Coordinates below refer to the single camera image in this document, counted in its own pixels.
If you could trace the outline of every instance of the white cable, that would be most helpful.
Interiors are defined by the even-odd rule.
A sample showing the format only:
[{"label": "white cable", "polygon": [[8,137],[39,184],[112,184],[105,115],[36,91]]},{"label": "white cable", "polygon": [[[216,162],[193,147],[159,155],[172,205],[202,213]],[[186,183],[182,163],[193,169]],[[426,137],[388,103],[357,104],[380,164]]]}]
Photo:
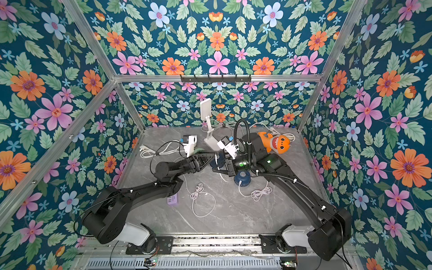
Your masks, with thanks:
[{"label": "white cable", "polygon": [[[167,146],[165,147],[165,149],[163,149],[162,151],[159,152],[159,155],[169,155],[169,154],[177,153],[177,152],[178,152],[178,149],[180,148],[180,144],[178,145],[177,148],[175,148],[175,149],[173,149],[173,150],[169,150],[169,151],[167,151],[168,148],[169,148],[169,146],[170,146],[172,143],[174,143],[174,142],[178,142],[178,143],[180,143],[179,141],[172,141],[172,142],[169,142],[169,143],[167,144]],[[147,147],[147,146],[145,146],[145,145],[141,145],[141,146],[140,146],[140,156],[141,156],[141,158],[143,158],[143,159],[149,159],[149,158],[152,158],[152,157],[154,156],[154,154],[156,154],[156,151],[155,151],[155,150],[150,149],[149,147]]]},{"label": "white cable", "polygon": [[[184,176],[184,183],[186,184],[186,190],[191,194],[190,197],[191,197],[191,199],[192,199],[192,212],[194,213],[194,215],[195,215],[196,217],[206,217],[206,216],[208,216],[211,212],[213,212],[213,210],[214,210],[215,207],[216,207],[216,198],[215,198],[211,193],[204,192],[204,186],[203,186],[203,183],[199,183],[199,184],[197,185],[197,187],[195,188],[195,191],[194,191],[194,192],[190,192],[189,189],[187,188],[187,180],[186,180],[186,176]],[[197,215],[197,214],[195,213],[195,210],[194,210],[194,202],[195,202],[196,199],[198,199],[200,193],[205,193],[206,195],[208,194],[208,195],[212,196],[213,199],[215,200],[215,204],[213,205],[213,208],[210,210],[210,212],[208,212],[208,213],[205,214],[204,216],[199,216],[199,215]]]}]

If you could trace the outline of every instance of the orange shark toy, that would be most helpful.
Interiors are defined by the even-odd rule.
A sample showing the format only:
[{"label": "orange shark toy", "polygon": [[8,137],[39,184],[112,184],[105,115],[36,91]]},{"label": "orange shark toy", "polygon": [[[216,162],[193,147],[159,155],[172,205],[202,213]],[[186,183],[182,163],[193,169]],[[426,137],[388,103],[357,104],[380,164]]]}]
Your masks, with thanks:
[{"label": "orange shark toy", "polygon": [[267,148],[267,153],[270,153],[271,150],[275,151],[278,154],[285,153],[290,147],[290,140],[284,135],[277,135],[273,137],[272,134],[261,131],[258,132],[258,135],[261,137],[263,141],[263,145]]}]

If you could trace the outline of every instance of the black cable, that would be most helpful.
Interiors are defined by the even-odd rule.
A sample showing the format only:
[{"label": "black cable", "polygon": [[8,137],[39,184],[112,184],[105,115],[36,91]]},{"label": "black cable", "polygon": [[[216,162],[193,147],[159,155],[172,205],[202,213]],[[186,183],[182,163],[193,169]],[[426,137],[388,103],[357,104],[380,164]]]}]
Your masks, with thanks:
[{"label": "black cable", "polygon": [[178,141],[169,141],[169,142],[166,142],[166,143],[162,144],[161,147],[159,147],[159,148],[156,150],[156,153],[152,156],[152,159],[150,160],[150,165],[149,165],[149,167],[150,167],[150,172],[152,173],[152,175],[154,175],[154,172],[152,171],[152,162],[153,162],[153,159],[155,158],[155,156],[157,156],[157,155],[159,154],[159,150],[160,150],[160,149],[161,149],[165,144],[168,144],[168,143],[178,143],[178,144],[180,144],[180,145],[183,147],[183,150],[184,150],[184,146],[183,146],[183,144],[182,144],[181,142],[178,142]]},{"label": "black cable", "polygon": [[112,270],[112,265],[111,265],[112,252],[114,251],[115,246],[116,246],[118,243],[119,243],[119,241],[117,241],[117,243],[115,243],[114,247],[113,247],[112,250],[111,250],[111,254],[109,255],[109,267],[111,268],[111,270]]}]

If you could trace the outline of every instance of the aluminum frame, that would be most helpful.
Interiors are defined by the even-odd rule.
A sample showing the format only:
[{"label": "aluminum frame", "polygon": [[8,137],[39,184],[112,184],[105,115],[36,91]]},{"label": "aluminum frame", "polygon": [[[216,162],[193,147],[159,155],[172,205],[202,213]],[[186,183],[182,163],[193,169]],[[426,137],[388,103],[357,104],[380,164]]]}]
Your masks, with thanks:
[{"label": "aluminum frame", "polygon": [[357,19],[360,17],[360,14],[362,13],[363,7],[365,6],[366,2],[367,0],[354,0],[354,3],[348,12],[348,15],[346,16],[345,22],[342,25],[339,37],[336,40],[333,49],[331,50],[331,53],[327,58],[327,62],[324,65],[323,73],[321,73],[322,80],[315,87],[314,92],[312,93],[312,96],[310,97],[309,102],[306,105],[305,110],[303,111],[302,120],[297,126],[299,132],[301,132],[303,130],[303,127],[306,125],[306,121],[308,120],[314,109],[315,104],[318,101],[321,90],[324,89],[328,77],[330,76],[330,73],[333,70],[334,65],[336,64],[339,55],[342,53],[343,47],[345,46],[349,35],[353,31],[354,25],[356,24]]},{"label": "aluminum frame", "polygon": [[94,115],[97,108],[107,99],[113,90],[115,83],[109,80],[102,90],[90,101],[90,103],[74,119],[70,126],[61,134],[60,138],[54,142],[45,154],[36,162],[33,168],[17,184],[17,186],[7,195],[0,204],[0,231],[9,222],[10,218],[16,213],[22,202],[25,201],[33,192],[39,181],[51,169],[52,164],[60,158],[69,146],[72,138],[79,134],[81,128]]}]

